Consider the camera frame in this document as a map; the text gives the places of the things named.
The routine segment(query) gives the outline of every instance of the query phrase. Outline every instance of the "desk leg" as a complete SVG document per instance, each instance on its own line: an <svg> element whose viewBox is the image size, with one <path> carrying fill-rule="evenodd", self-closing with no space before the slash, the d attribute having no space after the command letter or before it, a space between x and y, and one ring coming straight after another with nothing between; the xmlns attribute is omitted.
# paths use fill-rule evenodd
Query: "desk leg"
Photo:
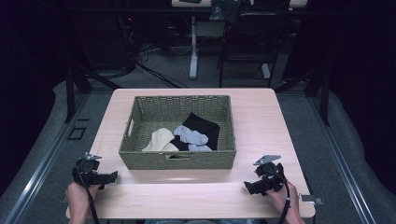
<svg viewBox="0 0 396 224"><path fill-rule="evenodd" d="M197 78L197 67L198 67L198 53L197 53L197 36L195 30L195 17L191 20L191 64L190 64L190 79Z"/></svg>

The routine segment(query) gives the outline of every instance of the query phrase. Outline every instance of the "green wicker basket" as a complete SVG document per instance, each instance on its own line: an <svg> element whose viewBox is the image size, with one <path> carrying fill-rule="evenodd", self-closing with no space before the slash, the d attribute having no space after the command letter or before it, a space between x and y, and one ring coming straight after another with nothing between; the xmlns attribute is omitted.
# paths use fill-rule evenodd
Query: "green wicker basket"
<svg viewBox="0 0 396 224"><path fill-rule="evenodd" d="M217 150L142 151L152 133L161 128L172 132L191 112L220 126ZM136 96L119 153L130 170L233 168L236 149L230 96Z"/></svg>

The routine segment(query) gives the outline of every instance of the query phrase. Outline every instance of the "person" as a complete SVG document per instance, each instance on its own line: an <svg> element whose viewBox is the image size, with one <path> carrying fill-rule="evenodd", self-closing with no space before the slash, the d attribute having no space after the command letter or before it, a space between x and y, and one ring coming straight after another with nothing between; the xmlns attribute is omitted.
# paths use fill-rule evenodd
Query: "person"
<svg viewBox="0 0 396 224"><path fill-rule="evenodd" d="M288 181L290 190L290 208L286 215L286 222L288 224L304 224L304 220L300 216L299 212L299 196L297 188ZM90 194L94 198L99 185L90 186ZM271 198L276 210L282 213L285 201L287 198L286 188L282 188L279 191L267 190L265 191ZM87 214L90 210L88 202L87 191L76 182L69 184L66 192L67 201L69 202L70 220L69 224L80 224L85 223Z"/></svg>

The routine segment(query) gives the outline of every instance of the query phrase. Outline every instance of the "dark background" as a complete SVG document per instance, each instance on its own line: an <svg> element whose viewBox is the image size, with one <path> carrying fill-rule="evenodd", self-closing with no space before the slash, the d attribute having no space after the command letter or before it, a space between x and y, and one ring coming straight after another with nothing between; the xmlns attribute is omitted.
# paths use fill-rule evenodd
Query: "dark background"
<svg viewBox="0 0 396 224"><path fill-rule="evenodd" d="M54 104L52 88L65 80L72 64L89 67L99 64L90 61L89 52L81 47L84 43L72 35L78 34L74 33L78 28L65 26L49 7L50 1L28 0L3 1L0 6L1 194L47 121ZM168 4L163 2L155 7L168 7ZM331 70L331 90L341 99L356 126L367 162L379 180L396 193L396 172L392 166L396 160L395 3L381 1L370 5L369 1L312 0L307 10L329 12L346 8L353 8L351 14L359 17L348 29L350 32L341 32L342 35L339 27L344 22L340 18L301 21L284 77L298 77L320 65L331 51L334 39L345 40ZM166 34L163 28L168 22L149 18L142 22L141 29L157 27ZM98 32L116 36L117 23L113 24L98 26ZM166 35L158 38L150 32L143 34L166 48ZM117 38L99 41L117 46L113 49L118 49L116 53L120 55L125 53L121 37L120 42ZM112 58L111 52L101 53ZM120 57L112 66L123 69L128 62Z"/></svg>

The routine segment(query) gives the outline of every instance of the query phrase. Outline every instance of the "person's left hand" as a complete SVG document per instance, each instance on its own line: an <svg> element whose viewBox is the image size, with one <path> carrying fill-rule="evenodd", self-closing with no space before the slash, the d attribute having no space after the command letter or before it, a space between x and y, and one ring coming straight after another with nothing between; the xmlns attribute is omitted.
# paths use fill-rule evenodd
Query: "person's left hand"
<svg viewBox="0 0 396 224"><path fill-rule="evenodd" d="M95 198L96 192L100 185L90 186L90 194ZM66 190L67 201L69 202L70 221L69 223L85 223L90 203L88 201L87 191L76 182L69 184Z"/></svg>

